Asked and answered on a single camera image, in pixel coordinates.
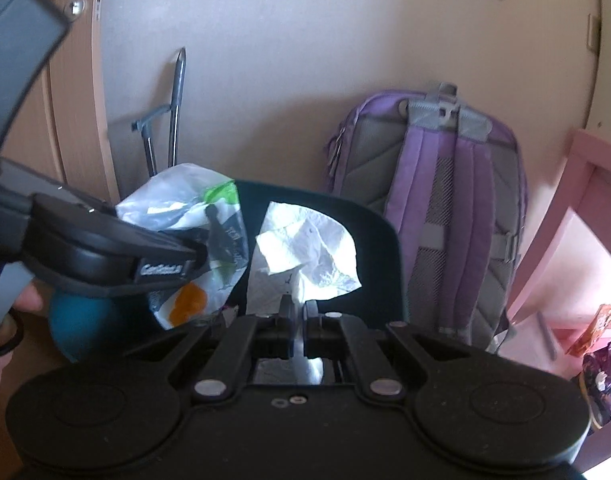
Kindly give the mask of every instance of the pink furniture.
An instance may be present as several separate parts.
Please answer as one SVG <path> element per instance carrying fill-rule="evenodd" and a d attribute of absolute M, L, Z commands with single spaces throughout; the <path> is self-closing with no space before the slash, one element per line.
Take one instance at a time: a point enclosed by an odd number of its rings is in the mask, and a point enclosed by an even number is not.
<path fill-rule="evenodd" d="M 572 216 L 578 215 L 611 254 L 611 144 L 584 130 L 573 132 L 572 149 L 552 203 L 519 268 L 508 302 L 508 317 L 517 313 L 543 275 Z M 565 349 L 587 324 L 559 321 L 552 326 Z M 602 344 L 611 339 L 611 327 Z M 588 437 L 575 466 L 586 471 L 611 457 L 611 423 Z"/>

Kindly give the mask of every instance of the backpack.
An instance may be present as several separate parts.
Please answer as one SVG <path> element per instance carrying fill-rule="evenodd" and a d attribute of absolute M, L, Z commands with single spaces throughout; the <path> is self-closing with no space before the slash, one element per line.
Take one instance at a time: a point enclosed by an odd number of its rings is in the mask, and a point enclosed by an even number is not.
<path fill-rule="evenodd" d="M 329 191 L 387 218 L 401 243 L 409 321 L 487 348 L 508 325 L 527 181 L 501 122 L 457 87 L 389 91 L 352 110 L 329 143 Z"/>

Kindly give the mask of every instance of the door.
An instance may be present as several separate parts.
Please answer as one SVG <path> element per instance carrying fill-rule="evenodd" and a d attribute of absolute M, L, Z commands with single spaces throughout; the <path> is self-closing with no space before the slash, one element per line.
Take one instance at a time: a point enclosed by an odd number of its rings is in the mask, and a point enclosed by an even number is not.
<path fill-rule="evenodd" d="M 43 70 L 8 134 L 2 155 L 116 203 L 101 53 L 101 0 L 52 0 L 72 30 Z"/>

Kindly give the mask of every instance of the trash can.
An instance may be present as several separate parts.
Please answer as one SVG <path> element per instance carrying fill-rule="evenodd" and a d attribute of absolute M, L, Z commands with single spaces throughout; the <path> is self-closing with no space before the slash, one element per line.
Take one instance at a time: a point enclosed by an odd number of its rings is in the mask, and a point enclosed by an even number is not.
<path fill-rule="evenodd" d="M 240 207 L 250 244 L 250 260 L 256 235 L 270 202 L 302 205 L 340 222 L 354 238 L 361 288 L 328 301 L 319 301 L 320 312 L 342 312 L 360 317 L 370 328 L 407 319 L 403 302 L 399 241 L 393 227 L 359 204 L 288 187 L 238 180 Z M 245 313 L 247 270 L 234 288 L 229 304 Z M 129 346 L 163 330 L 149 312 L 146 297 L 89 300 L 62 292 L 54 295 L 48 315 L 52 338 L 71 361 L 121 354 Z"/>

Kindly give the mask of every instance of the crumpled paper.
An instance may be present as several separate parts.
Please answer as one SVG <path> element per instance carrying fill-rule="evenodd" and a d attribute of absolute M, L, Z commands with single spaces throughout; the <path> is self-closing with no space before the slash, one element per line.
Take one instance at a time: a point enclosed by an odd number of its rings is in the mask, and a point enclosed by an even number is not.
<path fill-rule="evenodd" d="M 271 202 L 256 237 L 248 314 L 276 314 L 284 294 L 297 305 L 361 287 L 357 250 L 336 220 L 307 207 Z"/>

